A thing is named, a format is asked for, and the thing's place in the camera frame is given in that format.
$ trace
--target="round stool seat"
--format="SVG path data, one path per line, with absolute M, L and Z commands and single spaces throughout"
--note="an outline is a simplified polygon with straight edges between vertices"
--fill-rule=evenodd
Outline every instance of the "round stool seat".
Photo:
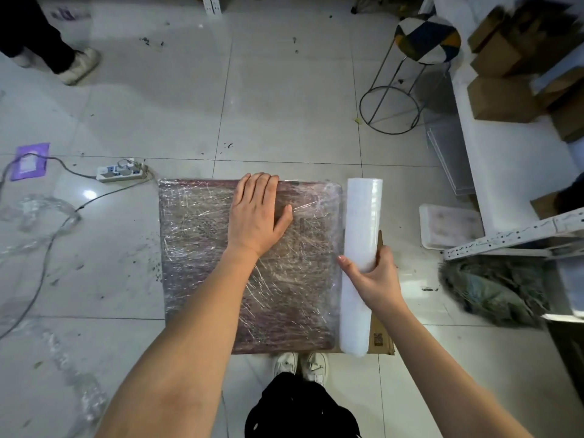
M 394 40 L 408 58 L 425 65 L 449 62 L 460 51 L 458 31 L 436 15 L 419 14 L 400 21 Z

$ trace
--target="white sneaker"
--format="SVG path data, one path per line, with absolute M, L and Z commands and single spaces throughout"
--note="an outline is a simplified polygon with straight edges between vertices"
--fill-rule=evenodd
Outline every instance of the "white sneaker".
M 276 364 L 274 365 L 274 376 L 278 376 L 282 372 L 290 372 L 296 374 L 296 367 L 298 365 L 298 354 L 296 352 L 286 352 L 278 355 Z
M 29 68 L 33 65 L 32 58 L 30 57 L 29 52 L 24 49 L 21 53 L 17 56 L 12 57 L 11 60 L 21 68 Z
M 57 76 L 67 86 L 74 85 L 95 69 L 95 66 L 99 64 L 99 59 L 99 52 L 95 49 L 87 48 L 83 52 L 76 50 L 75 59 L 69 69 Z
M 302 360 L 302 376 L 307 381 L 325 385 L 328 375 L 328 358 L 325 353 L 313 352 Z

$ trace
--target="stretch film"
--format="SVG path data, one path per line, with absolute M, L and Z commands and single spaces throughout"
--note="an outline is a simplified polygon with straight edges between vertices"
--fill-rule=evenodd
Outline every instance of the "stretch film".
M 375 267 L 383 180 L 351 178 L 347 185 L 345 250 L 361 272 Z M 340 349 L 364 356 L 369 349 L 369 309 L 343 273 L 340 292 Z

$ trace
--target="wrapped package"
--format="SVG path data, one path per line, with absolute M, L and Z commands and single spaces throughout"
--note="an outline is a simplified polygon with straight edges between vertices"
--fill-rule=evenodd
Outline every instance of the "wrapped package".
M 213 271 L 227 247 L 232 180 L 159 182 L 167 322 Z M 342 188 L 280 182 L 276 218 L 294 221 L 258 261 L 244 290 L 233 353 L 332 349 L 338 337 Z

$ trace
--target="power strip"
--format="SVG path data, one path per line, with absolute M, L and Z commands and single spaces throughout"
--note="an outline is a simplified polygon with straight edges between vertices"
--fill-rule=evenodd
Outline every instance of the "power strip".
M 95 179 L 101 183 L 140 180 L 147 177 L 147 172 L 148 166 L 137 162 L 133 158 L 127 158 L 121 164 L 99 167 Z

